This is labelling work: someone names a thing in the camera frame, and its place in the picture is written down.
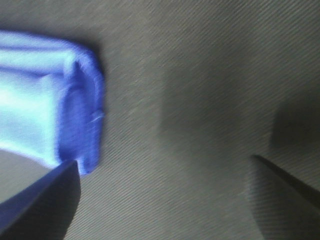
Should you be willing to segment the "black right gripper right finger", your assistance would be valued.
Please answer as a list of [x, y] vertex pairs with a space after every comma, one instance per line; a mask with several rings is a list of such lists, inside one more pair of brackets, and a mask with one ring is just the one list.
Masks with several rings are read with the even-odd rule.
[[252, 155], [251, 159], [265, 169], [268, 169], [272, 172], [273, 175], [280, 178], [284, 183], [289, 187], [294, 189], [302, 198], [307, 202], [315, 206], [316, 208], [320, 207], [320, 191], [313, 188], [312, 186], [304, 183], [293, 175], [289, 174], [284, 169], [280, 168], [270, 160], [262, 157], [261, 155]]

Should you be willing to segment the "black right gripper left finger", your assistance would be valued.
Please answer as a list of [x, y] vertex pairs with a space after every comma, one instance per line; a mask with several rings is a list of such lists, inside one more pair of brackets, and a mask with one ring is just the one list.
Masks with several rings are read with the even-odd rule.
[[78, 163], [68, 160], [0, 204], [2, 240], [62, 240], [81, 197]]

